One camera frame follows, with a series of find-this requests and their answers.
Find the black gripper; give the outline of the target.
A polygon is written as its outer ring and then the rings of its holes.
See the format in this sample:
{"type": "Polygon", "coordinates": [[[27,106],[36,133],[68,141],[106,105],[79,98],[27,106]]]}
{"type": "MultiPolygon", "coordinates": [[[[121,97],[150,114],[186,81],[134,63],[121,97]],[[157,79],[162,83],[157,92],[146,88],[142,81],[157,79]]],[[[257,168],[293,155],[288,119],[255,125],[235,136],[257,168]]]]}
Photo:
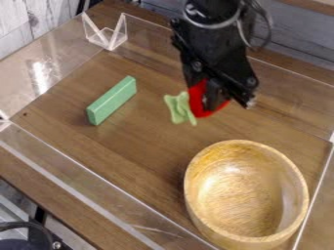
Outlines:
{"type": "Polygon", "coordinates": [[[187,86],[207,78],[202,95],[203,109],[215,111],[234,100],[250,108],[259,80],[247,59],[247,48],[238,29],[230,25],[205,29],[183,19],[171,19],[171,41],[179,50],[187,86]]]}

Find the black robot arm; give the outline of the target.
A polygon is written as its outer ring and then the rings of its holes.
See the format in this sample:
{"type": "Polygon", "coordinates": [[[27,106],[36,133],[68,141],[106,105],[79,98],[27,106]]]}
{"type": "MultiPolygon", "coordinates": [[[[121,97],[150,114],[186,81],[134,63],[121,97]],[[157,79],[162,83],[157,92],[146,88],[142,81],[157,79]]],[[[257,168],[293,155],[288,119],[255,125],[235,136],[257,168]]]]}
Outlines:
{"type": "Polygon", "coordinates": [[[257,0],[186,0],[183,15],[171,20],[173,45],[179,50],[197,117],[229,102],[249,108],[259,80],[247,58],[255,20],[270,20],[257,0]]]}

